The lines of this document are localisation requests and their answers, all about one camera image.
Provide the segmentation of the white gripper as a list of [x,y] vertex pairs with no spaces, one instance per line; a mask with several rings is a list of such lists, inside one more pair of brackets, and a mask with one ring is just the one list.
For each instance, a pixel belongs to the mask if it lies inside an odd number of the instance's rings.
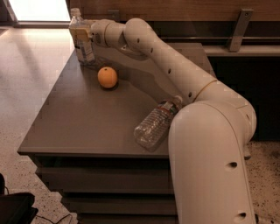
[[[91,25],[92,39],[97,46],[108,47],[105,32],[111,23],[113,20],[101,19]],[[69,31],[74,40],[89,41],[91,39],[90,28],[87,26],[70,26]]]

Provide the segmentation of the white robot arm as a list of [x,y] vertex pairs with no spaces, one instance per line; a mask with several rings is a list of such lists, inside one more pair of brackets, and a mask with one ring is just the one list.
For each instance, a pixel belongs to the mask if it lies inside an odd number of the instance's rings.
[[184,96],[168,148],[179,224],[256,224],[244,150],[256,130],[252,105],[162,41],[140,18],[72,21],[75,42],[151,59]]

